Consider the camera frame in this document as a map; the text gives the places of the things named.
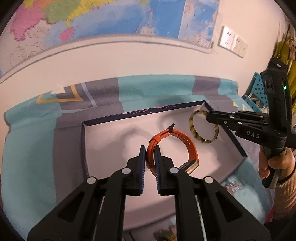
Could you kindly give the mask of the right hand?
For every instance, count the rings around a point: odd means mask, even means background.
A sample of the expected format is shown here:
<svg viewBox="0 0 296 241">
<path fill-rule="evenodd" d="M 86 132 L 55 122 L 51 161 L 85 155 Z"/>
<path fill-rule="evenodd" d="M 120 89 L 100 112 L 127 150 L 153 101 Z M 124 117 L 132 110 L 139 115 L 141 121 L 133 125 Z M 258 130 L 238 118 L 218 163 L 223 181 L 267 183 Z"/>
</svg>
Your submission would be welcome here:
<svg viewBox="0 0 296 241">
<path fill-rule="evenodd" d="M 270 174 L 270 169 L 273 168 L 281 170 L 278 179 L 283 180 L 293 173 L 295 168 L 295 158 L 291 148 L 286 148 L 286 153 L 284 155 L 272 157 L 269 159 L 265 156 L 264 147 L 260 146 L 258 167 L 260 178 L 267 178 Z"/>
</svg>

